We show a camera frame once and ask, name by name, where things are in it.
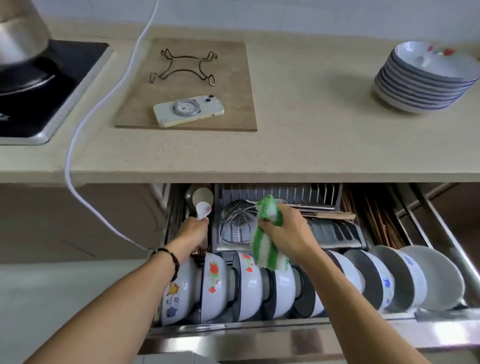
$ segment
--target dishcloth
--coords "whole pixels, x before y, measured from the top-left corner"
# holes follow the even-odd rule
[[[256,208],[258,211],[257,221],[270,220],[276,226],[283,225],[283,216],[275,199],[271,194],[264,197],[261,201],[257,202]],[[287,270],[288,258],[278,251],[273,241],[262,230],[258,223],[253,228],[253,239],[251,240],[251,248],[255,265],[270,270]]]

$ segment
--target person's left arm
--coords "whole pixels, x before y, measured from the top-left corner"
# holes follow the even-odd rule
[[[188,218],[165,248],[181,264],[207,229],[207,218]],[[25,364],[131,364],[174,273],[170,254],[158,252],[73,316]]]

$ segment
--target person's right arm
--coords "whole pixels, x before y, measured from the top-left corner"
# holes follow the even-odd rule
[[[300,212],[282,204],[278,207],[283,226],[274,226],[269,221],[261,221],[259,225],[277,248],[307,273],[348,364],[428,364],[319,247]]]

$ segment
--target beige countertop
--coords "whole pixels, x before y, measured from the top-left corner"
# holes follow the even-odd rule
[[[107,41],[114,54],[50,142],[0,146],[0,182],[63,180],[76,125],[120,79],[138,33],[134,25],[49,24],[56,38]],[[258,132],[116,129],[125,87],[84,128],[72,163],[78,183],[480,181],[480,83],[438,113],[386,108],[370,88],[395,41],[165,27],[150,34],[243,40]]]

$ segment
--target cutting board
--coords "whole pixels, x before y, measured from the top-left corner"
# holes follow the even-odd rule
[[[161,51],[169,49],[172,56],[206,58],[212,51],[218,59],[204,62],[202,70],[213,74],[215,86],[202,81],[191,72],[177,72],[166,80],[149,81],[150,73],[162,73],[170,63]],[[198,71],[198,60],[177,59],[171,71],[187,68]],[[124,104],[115,118],[117,128],[159,129],[153,106],[163,102],[215,94],[225,107],[225,114],[175,125],[163,130],[218,130],[256,132],[257,120],[253,106],[252,85],[245,44],[238,42],[200,41],[189,39],[157,38],[137,72]]]

